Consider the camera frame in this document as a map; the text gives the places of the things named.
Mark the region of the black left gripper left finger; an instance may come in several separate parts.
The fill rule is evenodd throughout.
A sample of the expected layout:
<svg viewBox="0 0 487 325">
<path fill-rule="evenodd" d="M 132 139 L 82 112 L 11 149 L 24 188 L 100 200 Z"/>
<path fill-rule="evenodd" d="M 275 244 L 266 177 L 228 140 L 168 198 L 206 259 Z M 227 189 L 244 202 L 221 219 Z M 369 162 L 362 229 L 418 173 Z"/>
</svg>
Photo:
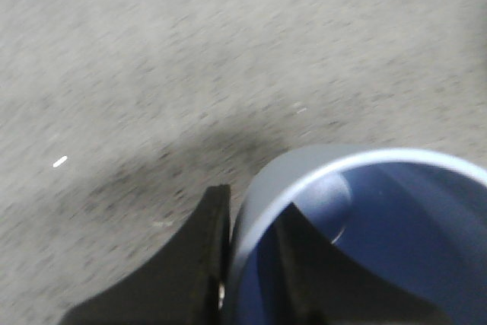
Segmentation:
<svg viewBox="0 0 487 325">
<path fill-rule="evenodd" d="M 217 324 L 230 247 L 228 185 L 210 186 L 177 233 L 115 285 L 74 306 L 62 324 Z"/>
</svg>

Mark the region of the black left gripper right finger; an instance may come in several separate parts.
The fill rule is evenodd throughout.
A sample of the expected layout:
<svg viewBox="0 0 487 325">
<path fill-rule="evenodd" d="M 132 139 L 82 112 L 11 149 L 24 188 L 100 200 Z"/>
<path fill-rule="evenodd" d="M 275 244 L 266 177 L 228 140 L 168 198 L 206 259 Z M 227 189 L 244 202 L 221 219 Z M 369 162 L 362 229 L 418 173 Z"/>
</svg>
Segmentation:
<svg viewBox="0 0 487 325">
<path fill-rule="evenodd" d="M 430 301 L 358 265 L 295 206 L 275 220 L 282 268 L 280 324 L 450 324 Z"/>
</svg>

